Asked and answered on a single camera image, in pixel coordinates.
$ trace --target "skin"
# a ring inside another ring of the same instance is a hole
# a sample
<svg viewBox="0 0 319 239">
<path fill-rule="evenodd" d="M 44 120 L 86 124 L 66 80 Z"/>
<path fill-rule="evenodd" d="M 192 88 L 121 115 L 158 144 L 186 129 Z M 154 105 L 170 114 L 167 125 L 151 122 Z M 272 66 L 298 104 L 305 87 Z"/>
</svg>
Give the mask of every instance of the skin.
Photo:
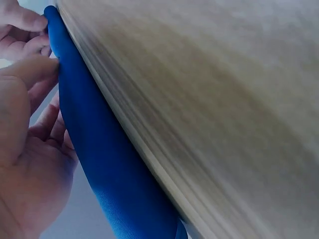
<svg viewBox="0 0 319 239">
<path fill-rule="evenodd" d="M 45 56 L 51 50 L 45 53 L 48 39 L 40 34 L 43 18 L 15 0 L 0 0 L 0 56 L 24 59 L 0 69 L 1 239 L 39 238 L 65 207 L 78 162 L 58 94 L 29 127 L 57 84 L 59 62 Z"/>
<path fill-rule="evenodd" d="M 17 0 L 0 0 L 0 58 L 16 61 L 38 53 L 51 54 L 47 20 L 19 6 Z"/>
</svg>

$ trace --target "wood grain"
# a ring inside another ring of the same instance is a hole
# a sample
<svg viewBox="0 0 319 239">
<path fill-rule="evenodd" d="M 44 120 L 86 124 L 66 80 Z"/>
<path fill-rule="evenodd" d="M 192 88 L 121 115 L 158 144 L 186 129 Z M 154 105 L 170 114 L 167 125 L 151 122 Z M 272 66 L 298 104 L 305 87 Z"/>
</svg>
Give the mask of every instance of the wood grain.
<svg viewBox="0 0 319 239">
<path fill-rule="evenodd" d="M 203 238 L 319 238 L 317 0 L 57 5 L 132 143 Z"/>
</svg>

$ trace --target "wooden board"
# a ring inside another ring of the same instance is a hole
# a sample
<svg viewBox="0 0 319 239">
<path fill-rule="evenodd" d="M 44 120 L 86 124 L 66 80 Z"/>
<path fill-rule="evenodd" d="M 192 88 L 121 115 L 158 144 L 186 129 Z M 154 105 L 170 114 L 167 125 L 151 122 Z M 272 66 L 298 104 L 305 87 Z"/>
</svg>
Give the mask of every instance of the wooden board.
<svg viewBox="0 0 319 239">
<path fill-rule="evenodd" d="M 317 0 L 57 4 L 131 141 L 203 238 L 319 238 Z"/>
</svg>

